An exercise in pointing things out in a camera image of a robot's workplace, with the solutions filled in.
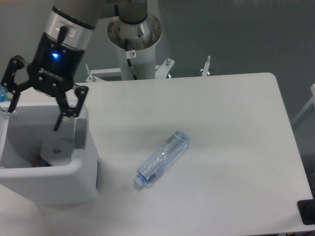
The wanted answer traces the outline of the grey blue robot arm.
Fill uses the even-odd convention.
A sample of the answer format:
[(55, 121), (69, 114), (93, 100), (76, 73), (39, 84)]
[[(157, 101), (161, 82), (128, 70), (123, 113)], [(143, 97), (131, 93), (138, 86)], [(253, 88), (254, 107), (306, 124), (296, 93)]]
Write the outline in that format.
[(73, 77), (98, 20), (113, 16), (129, 26), (139, 25), (148, 18), (147, 1), (55, 1), (33, 60), (16, 55), (8, 63), (1, 86), (7, 89), (10, 104), (1, 111), (14, 112), (21, 93), (34, 88), (57, 101), (60, 115), (54, 131), (63, 118), (78, 117), (89, 89), (75, 84)]

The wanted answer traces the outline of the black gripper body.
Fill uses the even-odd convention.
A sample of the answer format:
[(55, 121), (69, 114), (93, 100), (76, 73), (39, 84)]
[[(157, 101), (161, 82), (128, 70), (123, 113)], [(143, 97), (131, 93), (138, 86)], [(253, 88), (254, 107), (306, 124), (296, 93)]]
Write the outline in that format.
[(72, 89), (74, 74), (84, 55), (84, 50), (70, 47), (47, 33), (43, 33), (32, 62), (27, 66), (31, 86), (46, 95), (54, 96), (53, 84), (59, 93)]

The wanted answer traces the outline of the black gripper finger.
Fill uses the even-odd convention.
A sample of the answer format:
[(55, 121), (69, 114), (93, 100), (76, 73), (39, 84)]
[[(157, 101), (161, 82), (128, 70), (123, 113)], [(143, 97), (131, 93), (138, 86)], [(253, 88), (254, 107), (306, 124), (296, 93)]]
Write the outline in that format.
[(54, 126), (54, 131), (58, 131), (63, 117), (78, 117), (81, 112), (89, 88), (87, 86), (79, 86), (77, 84), (74, 84), (72, 89), (74, 90), (74, 94), (77, 97), (77, 103), (75, 107), (70, 107), (68, 105), (66, 94), (61, 93), (59, 87), (56, 84), (53, 84), (53, 95), (60, 109), (60, 115)]
[(16, 55), (9, 60), (8, 66), (1, 81), (1, 85), (7, 88), (8, 92), (12, 94), (11, 102), (8, 108), (8, 112), (15, 111), (21, 93), (32, 86), (30, 79), (21, 84), (15, 83), (15, 74), (18, 70), (21, 70), (28, 66), (28, 62), (24, 60), (20, 55)]

